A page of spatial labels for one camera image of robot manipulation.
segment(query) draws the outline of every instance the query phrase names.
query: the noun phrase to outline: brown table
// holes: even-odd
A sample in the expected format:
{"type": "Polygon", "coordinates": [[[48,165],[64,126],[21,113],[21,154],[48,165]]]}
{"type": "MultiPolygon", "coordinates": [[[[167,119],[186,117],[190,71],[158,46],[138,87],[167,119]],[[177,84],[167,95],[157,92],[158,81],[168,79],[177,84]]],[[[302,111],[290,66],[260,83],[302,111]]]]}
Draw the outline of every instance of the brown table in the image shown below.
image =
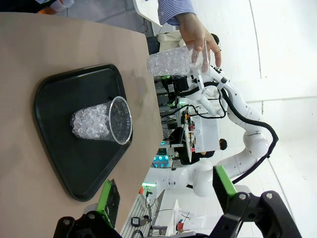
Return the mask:
{"type": "Polygon", "coordinates": [[[33,100],[46,77],[96,64],[119,69],[133,119],[133,141],[108,179],[121,196],[116,229],[136,198],[162,140],[143,34],[100,23],[29,13],[0,13],[0,237],[53,237],[59,218],[80,218],[96,203],[63,189],[37,129],[33,100]]]}

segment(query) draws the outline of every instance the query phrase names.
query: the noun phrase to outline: wrist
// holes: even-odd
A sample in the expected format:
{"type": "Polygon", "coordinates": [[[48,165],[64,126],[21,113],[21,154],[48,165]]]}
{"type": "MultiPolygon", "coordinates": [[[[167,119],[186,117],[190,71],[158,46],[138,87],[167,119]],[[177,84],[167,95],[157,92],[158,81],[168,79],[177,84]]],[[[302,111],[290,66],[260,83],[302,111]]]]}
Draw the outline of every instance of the wrist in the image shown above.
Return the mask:
{"type": "Polygon", "coordinates": [[[188,20],[194,20],[197,18],[196,14],[193,13],[182,13],[176,16],[177,20],[179,21],[179,24],[181,25],[182,23],[188,21],[188,20]]]}

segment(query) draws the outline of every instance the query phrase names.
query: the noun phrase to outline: screw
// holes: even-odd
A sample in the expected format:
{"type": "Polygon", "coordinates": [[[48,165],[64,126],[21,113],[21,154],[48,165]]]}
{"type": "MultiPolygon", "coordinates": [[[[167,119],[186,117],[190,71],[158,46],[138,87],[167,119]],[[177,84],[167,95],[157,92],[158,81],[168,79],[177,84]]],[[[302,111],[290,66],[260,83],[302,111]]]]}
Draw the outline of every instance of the screw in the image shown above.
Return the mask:
{"type": "Polygon", "coordinates": [[[89,219],[94,219],[94,218],[95,218],[95,215],[94,215],[94,214],[88,214],[88,218],[89,218],[89,219]]]}
{"type": "Polygon", "coordinates": [[[68,226],[70,224],[70,220],[68,219],[64,220],[64,224],[68,226]]]}
{"type": "Polygon", "coordinates": [[[266,197],[267,197],[268,199],[271,199],[271,198],[273,198],[273,195],[272,195],[272,193],[267,193],[267,194],[266,194],[266,197]]]}
{"type": "Polygon", "coordinates": [[[239,198],[240,198],[241,200],[244,200],[244,199],[246,199],[246,196],[245,196],[245,194],[240,194],[240,195],[239,195],[239,198]]]}

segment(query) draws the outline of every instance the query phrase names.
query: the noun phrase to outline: plastic cup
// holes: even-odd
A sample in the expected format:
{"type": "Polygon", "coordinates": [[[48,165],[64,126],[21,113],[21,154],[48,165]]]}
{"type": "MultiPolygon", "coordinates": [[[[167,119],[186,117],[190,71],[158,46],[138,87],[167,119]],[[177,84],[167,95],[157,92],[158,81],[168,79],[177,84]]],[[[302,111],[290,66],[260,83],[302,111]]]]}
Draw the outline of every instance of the plastic cup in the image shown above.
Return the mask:
{"type": "Polygon", "coordinates": [[[209,74],[209,61],[206,46],[200,52],[183,46],[148,56],[147,67],[152,76],[209,74]]]}
{"type": "Polygon", "coordinates": [[[127,143],[132,133],[132,118],[126,100],[112,101],[81,109],[71,118],[72,132],[79,138],[127,143]]]}

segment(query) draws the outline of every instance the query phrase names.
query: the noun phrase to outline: human hand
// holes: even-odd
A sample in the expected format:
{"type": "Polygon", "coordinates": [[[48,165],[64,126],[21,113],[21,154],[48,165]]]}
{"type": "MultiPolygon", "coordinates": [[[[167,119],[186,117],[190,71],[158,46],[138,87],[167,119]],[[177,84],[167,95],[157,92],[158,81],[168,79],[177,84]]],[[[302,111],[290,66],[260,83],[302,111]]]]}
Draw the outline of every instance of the human hand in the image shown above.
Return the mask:
{"type": "Polygon", "coordinates": [[[179,31],[186,45],[194,45],[194,49],[198,52],[202,51],[207,44],[208,53],[212,50],[215,57],[217,67],[221,65],[221,52],[219,46],[214,40],[211,33],[200,22],[197,15],[193,13],[184,13],[176,16],[179,21],[179,31]]]}

